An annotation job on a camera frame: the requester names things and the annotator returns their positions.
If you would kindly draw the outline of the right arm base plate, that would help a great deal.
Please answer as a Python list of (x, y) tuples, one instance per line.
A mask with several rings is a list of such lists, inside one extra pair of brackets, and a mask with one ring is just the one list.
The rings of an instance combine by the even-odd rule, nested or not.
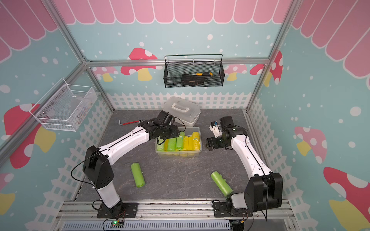
[(214, 211), (214, 216), (216, 218), (251, 218), (253, 216), (253, 213), (248, 211), (247, 209), (238, 209), (234, 208), (231, 203), (229, 202), (222, 202), (219, 200), (214, 200), (211, 202), (211, 206)]

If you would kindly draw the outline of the black tool in basket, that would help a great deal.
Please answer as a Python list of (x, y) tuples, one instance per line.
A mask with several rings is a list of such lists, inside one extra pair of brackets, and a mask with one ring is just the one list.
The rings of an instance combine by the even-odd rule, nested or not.
[(181, 83), (183, 86), (198, 86), (204, 85), (205, 77), (197, 75), (183, 74), (181, 77)]

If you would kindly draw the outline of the yellow roll with blue label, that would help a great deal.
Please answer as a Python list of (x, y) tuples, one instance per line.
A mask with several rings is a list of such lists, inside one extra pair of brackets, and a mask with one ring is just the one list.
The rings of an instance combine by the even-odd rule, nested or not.
[(194, 147), (193, 147), (193, 137), (192, 136), (190, 136), (188, 138), (188, 150), (189, 151), (193, 151), (194, 150)]

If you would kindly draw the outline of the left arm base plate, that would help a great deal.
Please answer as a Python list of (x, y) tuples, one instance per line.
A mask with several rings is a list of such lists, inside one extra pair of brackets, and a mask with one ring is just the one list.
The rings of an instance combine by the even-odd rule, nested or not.
[(117, 203), (113, 208), (108, 208), (104, 203), (98, 209), (97, 218), (135, 218), (138, 203)]

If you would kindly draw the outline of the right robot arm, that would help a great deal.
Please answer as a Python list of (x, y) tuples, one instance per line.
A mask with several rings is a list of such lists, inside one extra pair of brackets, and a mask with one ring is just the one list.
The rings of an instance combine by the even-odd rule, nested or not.
[(227, 196), (228, 207), (249, 212), (281, 207), (283, 178), (260, 158), (250, 141), (249, 131), (235, 125), (231, 116), (211, 122), (210, 130), (214, 135), (207, 139), (207, 149), (231, 148), (238, 154), (249, 177), (244, 192)]

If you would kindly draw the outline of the yellow black screwdriver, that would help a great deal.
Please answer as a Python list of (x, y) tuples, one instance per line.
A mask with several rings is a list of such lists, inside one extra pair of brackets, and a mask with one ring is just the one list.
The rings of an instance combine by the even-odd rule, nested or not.
[(213, 73), (211, 72), (202, 72), (202, 73), (195, 73), (195, 74), (189, 74), (190, 76), (213, 76)]

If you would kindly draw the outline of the small circuit board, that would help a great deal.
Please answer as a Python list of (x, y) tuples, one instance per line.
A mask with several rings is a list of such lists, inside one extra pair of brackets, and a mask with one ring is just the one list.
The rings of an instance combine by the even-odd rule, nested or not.
[(122, 229), (124, 225), (124, 222), (115, 220), (111, 222), (110, 228), (111, 229)]

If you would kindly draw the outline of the light green roll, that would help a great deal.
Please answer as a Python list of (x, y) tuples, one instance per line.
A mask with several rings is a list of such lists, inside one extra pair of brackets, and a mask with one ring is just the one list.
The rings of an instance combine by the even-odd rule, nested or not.
[(165, 140), (163, 140), (161, 138), (157, 138), (156, 151), (158, 151), (158, 152), (164, 152), (165, 151)]

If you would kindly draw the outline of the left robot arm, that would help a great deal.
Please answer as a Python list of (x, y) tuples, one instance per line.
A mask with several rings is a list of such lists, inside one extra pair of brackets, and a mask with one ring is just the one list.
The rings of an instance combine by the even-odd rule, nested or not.
[(165, 141), (179, 137), (180, 131), (174, 121), (173, 115), (161, 111), (157, 117), (142, 121), (117, 140), (99, 148), (91, 146), (87, 149), (82, 170), (107, 209), (117, 211), (122, 202), (113, 184), (112, 166), (125, 154), (150, 140)]

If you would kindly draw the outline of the red handled hex key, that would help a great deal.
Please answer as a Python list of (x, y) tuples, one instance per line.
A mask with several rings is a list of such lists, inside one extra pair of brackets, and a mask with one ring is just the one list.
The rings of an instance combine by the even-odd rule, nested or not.
[(136, 120), (136, 121), (131, 121), (131, 122), (121, 122), (119, 120), (118, 125), (119, 126), (126, 126), (126, 125), (130, 125), (130, 124), (141, 123), (141, 122), (142, 122), (142, 120)]

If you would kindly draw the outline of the clear plastic storage box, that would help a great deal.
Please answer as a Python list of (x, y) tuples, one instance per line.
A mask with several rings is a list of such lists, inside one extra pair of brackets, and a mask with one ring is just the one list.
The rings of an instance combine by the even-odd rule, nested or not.
[(201, 132), (199, 127), (179, 127), (177, 138), (159, 139), (155, 143), (155, 152), (160, 157), (197, 157), (202, 151)]

